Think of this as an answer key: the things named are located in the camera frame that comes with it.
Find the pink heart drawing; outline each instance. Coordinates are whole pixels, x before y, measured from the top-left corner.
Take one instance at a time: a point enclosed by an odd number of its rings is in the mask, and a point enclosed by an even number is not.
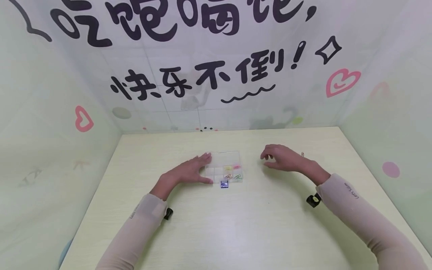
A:
[[[386,98],[389,98],[390,97],[390,87],[388,86],[388,83],[380,82],[372,90],[371,94],[369,95],[369,99],[374,100],[375,96],[378,94],[378,92],[380,92],[381,89],[382,89],[383,96]]]
[[[331,86],[333,84],[333,79],[339,75],[342,74],[342,84],[338,85],[337,83],[335,83],[333,85],[333,87],[335,89],[340,89],[339,91],[336,91],[334,93],[331,92]],[[347,70],[346,68],[340,69],[338,71],[336,71],[335,73],[333,73],[330,78],[328,78],[327,80],[327,85],[326,85],[326,94],[328,98],[331,98],[332,96],[338,95],[342,92],[345,92],[346,90],[350,90],[356,83],[357,81],[360,79],[360,76],[362,75],[362,73],[360,71],[353,71],[351,73],[349,73],[349,70]],[[354,76],[355,79],[352,83],[350,83],[349,85],[346,85],[345,83],[343,83],[343,81],[345,81],[346,79],[350,78]]]
[[[75,108],[75,114],[76,114],[75,127],[78,131],[87,132],[90,129],[92,129],[92,127],[94,125],[93,120],[90,118],[89,114],[87,113],[87,111],[83,107],[78,105]],[[83,114],[87,118],[87,120],[89,121],[89,123],[83,127],[81,126],[81,123],[83,122],[84,119],[81,116],[81,114]]]

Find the person's left hand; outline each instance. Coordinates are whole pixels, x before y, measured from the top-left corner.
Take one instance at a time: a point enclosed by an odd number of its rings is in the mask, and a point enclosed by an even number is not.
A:
[[[212,154],[204,153],[204,155],[200,157],[196,156],[191,160],[181,163],[174,169],[162,174],[159,181],[157,181],[154,188],[150,191],[150,194],[165,201],[173,188],[179,183],[213,184],[213,180],[202,177],[199,174],[200,168],[209,164],[211,161]]]
[[[202,156],[194,157],[181,163],[174,169],[164,173],[161,177],[171,179],[175,184],[179,183],[204,183],[213,184],[213,180],[200,176],[199,170],[212,161],[211,153],[204,153]]]

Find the gray circle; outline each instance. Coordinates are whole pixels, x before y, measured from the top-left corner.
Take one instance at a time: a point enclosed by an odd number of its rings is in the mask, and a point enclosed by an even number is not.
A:
[[[114,114],[115,117],[120,119],[129,119],[132,117],[130,111],[122,107],[115,107],[114,109],[112,109],[112,114]]]

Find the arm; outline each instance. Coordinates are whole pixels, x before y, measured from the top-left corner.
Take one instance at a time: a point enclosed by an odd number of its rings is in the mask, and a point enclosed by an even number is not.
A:
[[[266,146],[261,159],[269,157],[274,157],[276,162],[266,162],[267,167],[300,172],[317,185],[323,203],[375,254],[380,270],[428,269],[408,238],[342,177],[330,175],[317,162],[285,146]]]
[[[171,191],[179,183],[212,184],[212,180],[198,174],[199,169],[210,162],[211,154],[206,153],[163,174],[112,239],[96,270],[133,270],[148,240],[161,224]]]

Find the pink dot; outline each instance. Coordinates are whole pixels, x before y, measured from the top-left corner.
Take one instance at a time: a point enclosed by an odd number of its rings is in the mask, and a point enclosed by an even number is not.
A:
[[[400,176],[399,167],[393,162],[384,162],[382,171],[391,178],[398,178]]]

